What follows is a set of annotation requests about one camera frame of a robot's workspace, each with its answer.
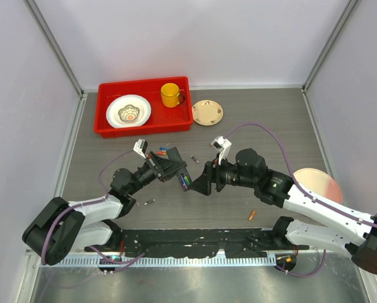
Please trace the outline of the black remote control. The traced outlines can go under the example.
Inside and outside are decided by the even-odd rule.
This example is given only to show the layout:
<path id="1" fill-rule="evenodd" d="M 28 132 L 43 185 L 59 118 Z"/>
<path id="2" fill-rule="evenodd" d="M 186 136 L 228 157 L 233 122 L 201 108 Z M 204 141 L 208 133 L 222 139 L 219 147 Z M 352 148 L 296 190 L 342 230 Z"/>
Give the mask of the black remote control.
<path id="1" fill-rule="evenodd" d="M 170 160 L 176 161 L 179 164 L 180 168 L 175 171 L 175 176 L 178 179 L 183 191 L 189 191 L 190 185 L 188 186 L 188 189 L 185 189 L 181 181 L 181 176 L 187 175 L 189 177 L 190 183 L 192 183 L 191 177 L 187 170 L 187 163 L 181 158 L 181 155 L 176 147 L 168 149 L 167 156 Z"/>

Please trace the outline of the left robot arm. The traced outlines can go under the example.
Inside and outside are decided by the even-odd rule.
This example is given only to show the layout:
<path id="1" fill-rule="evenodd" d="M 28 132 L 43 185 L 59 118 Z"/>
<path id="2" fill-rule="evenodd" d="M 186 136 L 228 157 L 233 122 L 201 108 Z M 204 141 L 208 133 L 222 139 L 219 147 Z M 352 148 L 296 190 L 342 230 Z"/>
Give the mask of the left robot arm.
<path id="1" fill-rule="evenodd" d="M 131 211 L 136 203 L 133 195 L 154 180 L 167 182 L 172 178 L 187 191 L 191 178 L 186 167 L 176 148 L 164 157 L 150 152 L 135 172 L 116 170 L 110 189 L 102 197 L 84 201 L 52 198 L 25 229 L 22 241 L 40 256 L 42 264 L 50 266 L 79 248 L 101 246 L 115 251 L 121 243 L 121 230 L 113 221 Z"/>

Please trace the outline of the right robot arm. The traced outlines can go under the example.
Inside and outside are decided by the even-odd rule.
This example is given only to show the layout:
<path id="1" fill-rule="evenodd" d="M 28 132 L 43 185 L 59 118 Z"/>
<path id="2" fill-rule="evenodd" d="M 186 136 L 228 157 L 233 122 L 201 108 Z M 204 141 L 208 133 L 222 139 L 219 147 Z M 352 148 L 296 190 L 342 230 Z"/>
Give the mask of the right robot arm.
<path id="1" fill-rule="evenodd" d="M 251 188 L 260 201 L 318 222 L 307 226 L 299 220 L 279 219 L 271 234 L 276 248 L 316 246 L 347 256 L 361 269 L 377 275 L 377 213 L 357 211 L 316 194 L 293 177 L 269 169 L 265 159 L 251 148 L 239 151 L 235 163 L 219 158 L 206 162 L 189 188 L 208 196 L 212 187 L 220 192 L 226 185 Z"/>

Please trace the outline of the red plastic tray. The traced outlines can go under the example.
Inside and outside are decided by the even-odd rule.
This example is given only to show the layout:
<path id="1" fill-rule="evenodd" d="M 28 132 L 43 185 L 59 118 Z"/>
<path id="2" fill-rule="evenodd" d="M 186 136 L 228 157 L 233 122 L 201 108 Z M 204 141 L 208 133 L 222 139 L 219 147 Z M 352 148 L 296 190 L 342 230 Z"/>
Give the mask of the red plastic tray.
<path id="1" fill-rule="evenodd" d="M 160 89 L 166 83 L 174 83 L 179 87 L 185 97 L 183 103 L 174 108 L 167 108 L 163 105 Z M 107 121 L 107 108 L 116 98 L 129 94 L 147 99 L 152 113 L 142 126 L 114 128 Z M 192 123 L 189 81 L 185 76 L 119 81 L 99 85 L 93 129 L 103 138 L 188 131 Z"/>

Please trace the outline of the beige floral saucer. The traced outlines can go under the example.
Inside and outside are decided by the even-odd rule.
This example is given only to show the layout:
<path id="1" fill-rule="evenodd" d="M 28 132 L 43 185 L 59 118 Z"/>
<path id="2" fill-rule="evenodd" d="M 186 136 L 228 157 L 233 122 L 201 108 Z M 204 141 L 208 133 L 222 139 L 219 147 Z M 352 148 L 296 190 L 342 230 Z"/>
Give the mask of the beige floral saucer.
<path id="1" fill-rule="evenodd" d="M 200 100 L 192 106 L 193 120 L 202 126 L 213 126 L 219 123 L 223 116 L 222 106 L 213 100 Z"/>

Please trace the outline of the white paper plate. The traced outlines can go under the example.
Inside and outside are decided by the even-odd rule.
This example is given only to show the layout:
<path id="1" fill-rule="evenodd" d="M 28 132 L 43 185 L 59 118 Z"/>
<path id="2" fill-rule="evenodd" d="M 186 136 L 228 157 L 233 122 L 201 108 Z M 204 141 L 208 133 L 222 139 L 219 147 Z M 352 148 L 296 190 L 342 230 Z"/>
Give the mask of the white paper plate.
<path id="1" fill-rule="evenodd" d="M 112 101 L 106 119 L 113 128 L 132 128 L 144 125 L 152 114 L 148 100 L 139 95 L 124 95 Z"/>

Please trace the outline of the yellow mug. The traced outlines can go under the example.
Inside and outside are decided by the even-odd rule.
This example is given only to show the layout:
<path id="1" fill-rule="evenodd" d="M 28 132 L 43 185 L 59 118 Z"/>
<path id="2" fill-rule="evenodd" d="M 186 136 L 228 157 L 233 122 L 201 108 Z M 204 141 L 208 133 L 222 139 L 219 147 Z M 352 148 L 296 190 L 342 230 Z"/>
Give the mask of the yellow mug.
<path id="1" fill-rule="evenodd" d="M 168 108 L 177 107 L 179 104 L 185 102 L 186 99 L 175 83 L 164 84 L 160 89 L 160 93 L 163 105 Z"/>

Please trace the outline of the pink rimmed plate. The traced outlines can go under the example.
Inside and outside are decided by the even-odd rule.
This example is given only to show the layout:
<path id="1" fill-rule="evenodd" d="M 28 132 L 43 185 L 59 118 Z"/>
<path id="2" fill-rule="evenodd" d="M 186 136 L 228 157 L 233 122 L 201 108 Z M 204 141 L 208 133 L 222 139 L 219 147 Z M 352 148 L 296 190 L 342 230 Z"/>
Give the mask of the pink rimmed plate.
<path id="1" fill-rule="evenodd" d="M 314 168 L 303 168 L 295 171 L 294 177 L 310 191 L 342 204 L 343 196 L 340 186 L 327 173 Z"/>

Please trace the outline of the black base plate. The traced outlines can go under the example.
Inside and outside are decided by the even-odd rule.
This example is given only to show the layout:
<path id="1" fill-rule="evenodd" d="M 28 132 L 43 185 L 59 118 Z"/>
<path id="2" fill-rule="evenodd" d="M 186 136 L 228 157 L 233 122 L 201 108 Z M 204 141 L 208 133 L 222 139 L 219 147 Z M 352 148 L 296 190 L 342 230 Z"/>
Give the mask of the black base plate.
<path id="1" fill-rule="evenodd" d="M 100 252 L 124 252 L 135 258 L 213 258 L 224 250 L 226 258 L 266 256 L 267 251 L 308 250 L 291 244 L 272 230 L 263 229 L 163 229 L 123 230 L 114 240 L 94 245 Z"/>

